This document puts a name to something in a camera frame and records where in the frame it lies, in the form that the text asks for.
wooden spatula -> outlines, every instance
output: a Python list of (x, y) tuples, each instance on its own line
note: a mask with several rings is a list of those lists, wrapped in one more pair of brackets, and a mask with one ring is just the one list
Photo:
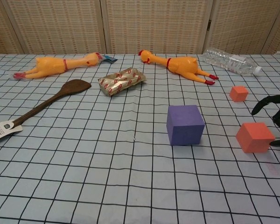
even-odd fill
[(50, 99), (47, 99), (45, 102), (39, 104), (37, 107), (33, 108), (31, 111), (20, 116), (18, 119), (0, 122), (0, 138), (13, 132), (22, 131), (23, 129), (21, 127), (21, 124), (25, 120), (36, 115), (37, 113), (42, 111), (44, 108), (46, 108), (48, 105), (52, 104), (54, 101), (58, 100), (59, 98), (72, 95), (75, 93), (83, 92), (89, 89), (90, 87), (91, 87), (90, 83), (83, 81), (81, 79), (74, 79), (66, 82), (58, 93), (56, 93)]

orange foam cube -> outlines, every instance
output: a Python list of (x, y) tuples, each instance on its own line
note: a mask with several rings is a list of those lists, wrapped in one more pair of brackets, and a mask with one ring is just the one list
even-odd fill
[(234, 102), (241, 102), (248, 96), (248, 90), (244, 86), (233, 86), (229, 96)]
[(275, 140), (265, 123), (243, 123), (236, 138), (245, 153), (265, 153)]

blue tag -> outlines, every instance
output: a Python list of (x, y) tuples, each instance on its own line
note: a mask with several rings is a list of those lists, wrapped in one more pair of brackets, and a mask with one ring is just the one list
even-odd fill
[(111, 64), (113, 64), (114, 62), (117, 61), (117, 59), (114, 58), (114, 57), (110, 57), (110, 56), (107, 56), (107, 55), (104, 55), (104, 57), (105, 57), (104, 61), (107, 61), (107, 62), (109, 62)]

plastic water bottle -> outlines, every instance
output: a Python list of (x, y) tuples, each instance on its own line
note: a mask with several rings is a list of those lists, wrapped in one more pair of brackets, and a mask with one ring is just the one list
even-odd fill
[(232, 55), (216, 48), (208, 48), (203, 54), (206, 63), (230, 70), (242, 76), (257, 75), (260, 66), (249, 58)]

bottle cap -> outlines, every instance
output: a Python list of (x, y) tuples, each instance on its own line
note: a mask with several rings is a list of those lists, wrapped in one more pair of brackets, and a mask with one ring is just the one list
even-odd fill
[(260, 66), (257, 66), (255, 71), (253, 72), (254, 75), (257, 75), (261, 70), (261, 67)]

